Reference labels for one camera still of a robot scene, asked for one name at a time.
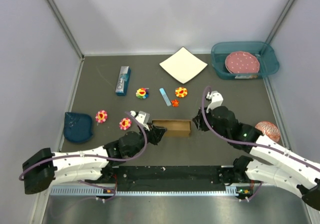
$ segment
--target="pink plate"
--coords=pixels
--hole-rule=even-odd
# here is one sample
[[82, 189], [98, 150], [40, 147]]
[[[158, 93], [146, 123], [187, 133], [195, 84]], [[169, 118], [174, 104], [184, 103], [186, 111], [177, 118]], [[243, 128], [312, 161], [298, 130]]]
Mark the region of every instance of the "pink plate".
[[226, 57], [225, 67], [231, 73], [258, 73], [260, 63], [249, 52], [235, 51]]

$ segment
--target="white panel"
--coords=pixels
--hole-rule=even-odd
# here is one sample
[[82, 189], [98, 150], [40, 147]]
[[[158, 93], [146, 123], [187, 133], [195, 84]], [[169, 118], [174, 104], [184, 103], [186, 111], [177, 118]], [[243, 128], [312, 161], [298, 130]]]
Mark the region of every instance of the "white panel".
[[271, 77], [294, 151], [320, 162], [320, 0], [297, 0], [272, 46]]
[[86, 55], [208, 53], [264, 41], [288, 0], [55, 0]]
[[57, 145], [79, 58], [45, 0], [0, 0], [0, 223], [28, 223], [22, 163]]

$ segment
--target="gray floor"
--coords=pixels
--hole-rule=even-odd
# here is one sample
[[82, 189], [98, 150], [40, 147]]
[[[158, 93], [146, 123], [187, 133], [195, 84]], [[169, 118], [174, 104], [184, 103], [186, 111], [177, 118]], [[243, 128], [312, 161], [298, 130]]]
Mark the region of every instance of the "gray floor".
[[[74, 152], [105, 145], [124, 135], [119, 121], [125, 111], [145, 111], [151, 119], [192, 119], [201, 105], [203, 89], [210, 85], [224, 98], [224, 105], [232, 110], [238, 120], [250, 125], [260, 121], [275, 122], [263, 80], [222, 80], [217, 77], [210, 62], [210, 55], [197, 55], [209, 65], [194, 79], [181, 84], [160, 66], [169, 55], [96, 56], [86, 57], [79, 79], [72, 111], [95, 117], [99, 110], [106, 110], [108, 120], [96, 125], [94, 137], [83, 144], [64, 141], [62, 151]], [[115, 86], [120, 66], [130, 66], [131, 77], [127, 96], [116, 96]], [[175, 99], [175, 88], [184, 86], [187, 97], [179, 107], [167, 106], [159, 92], [164, 88], [170, 99]], [[149, 88], [149, 98], [138, 99], [139, 88]], [[128, 166], [191, 166], [231, 165], [243, 155], [212, 133], [197, 131], [192, 123], [190, 137], [164, 137], [158, 146], [150, 144], [138, 159], [125, 163]]]
[[235, 197], [118, 197], [102, 204], [83, 196], [51, 196], [42, 224], [310, 224], [292, 193], [266, 186], [251, 202]]

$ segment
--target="metal frame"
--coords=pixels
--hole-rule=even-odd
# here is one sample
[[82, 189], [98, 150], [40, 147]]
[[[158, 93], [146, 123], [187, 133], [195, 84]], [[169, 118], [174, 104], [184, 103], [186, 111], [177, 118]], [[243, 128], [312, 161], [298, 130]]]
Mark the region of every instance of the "metal frame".
[[[46, 0], [48, 5], [51, 7], [54, 16], [56, 17], [56, 19], [58, 20], [63, 32], [66, 35], [66, 38], [68, 39], [68, 41], [70, 42], [70, 44], [72, 45], [74, 51], [77, 53], [77, 55], [79, 56], [79, 58], [81, 59], [81, 63], [79, 65], [79, 69], [77, 72], [77, 76], [75, 78], [74, 81], [74, 87], [73, 87], [73, 91], [72, 94], [70, 96], [70, 100], [69, 100], [69, 106], [68, 106], [68, 110], [71, 111], [72, 109], [72, 105], [73, 105], [73, 101], [75, 98], [75, 94], [77, 91], [77, 86], [78, 86], [78, 82], [79, 82], [79, 78], [81, 75], [81, 71], [82, 71], [82, 67], [83, 67], [83, 63], [84, 63], [84, 58], [85, 56], [83, 55], [81, 49], [79, 48], [75, 38], [73, 37], [70, 29], [68, 28], [68, 25], [66, 24], [62, 14], [60, 13], [56, 3], [54, 0]], [[274, 24], [271, 32], [269, 33], [267, 39], [266, 39], [266, 43], [270, 44], [272, 42], [272, 40], [274, 39], [275, 35], [277, 34], [277, 32], [279, 31], [280, 27], [282, 26], [287, 14], [289, 13], [289, 11], [292, 9], [294, 3], [296, 2], [296, 0], [288, 0], [288, 2], [286, 3], [285, 7], [283, 8], [279, 18], [277, 19], [276, 23]], [[281, 109], [279, 107], [279, 105], [277, 104], [277, 99], [275, 97], [275, 92], [274, 92], [274, 87], [270, 81], [270, 79], [268, 77], [264, 78], [264, 84], [266, 87], [266, 91], [271, 103], [271, 107], [277, 122], [277, 125], [280, 129], [280, 132], [282, 134], [282, 141], [283, 144], [290, 149], [291, 145], [290, 145], [290, 140], [288, 137], [288, 134], [286, 132], [286, 125], [282, 119], [282, 112]], [[61, 137], [59, 139], [58, 142], [58, 149], [61, 149], [62, 144], [63, 144], [64, 138], [63, 138], [63, 133], [62, 133], [62, 129], [61, 129]], [[51, 192], [51, 189], [48, 189], [44, 192], [39, 193], [36, 196], [36, 201], [34, 203], [33, 206], [33, 211], [32, 211], [32, 215], [30, 218], [29, 223], [30, 224], [35, 224], [35, 223], [42, 223], [43, 221], [43, 217], [44, 217], [44, 213], [45, 213], [45, 209], [47, 206], [47, 202], [48, 202], [48, 198], [49, 198], [49, 194]], [[306, 206], [306, 210], [309, 214], [309, 217], [311, 219], [312, 224], [320, 224], [320, 212], [316, 211], [308, 206]]]
[[48, 3], [49, 7], [53, 11], [53, 15], [56, 17], [58, 23], [60, 24], [67, 40], [69, 41], [69, 43], [73, 47], [74, 51], [76, 52], [76, 54], [79, 56], [80, 59], [83, 59], [85, 56], [82, 53], [80, 47], [78, 46], [74, 36], [72, 35], [68, 25], [66, 24], [63, 16], [61, 15], [55, 1], [54, 0], [46, 0], [46, 2]]

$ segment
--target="cardboard box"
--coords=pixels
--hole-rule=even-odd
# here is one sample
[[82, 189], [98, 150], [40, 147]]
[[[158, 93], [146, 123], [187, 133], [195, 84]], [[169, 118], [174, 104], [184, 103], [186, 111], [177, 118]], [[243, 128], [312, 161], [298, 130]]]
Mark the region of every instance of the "cardboard box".
[[154, 119], [152, 124], [167, 128], [164, 137], [187, 138], [191, 133], [191, 120]]

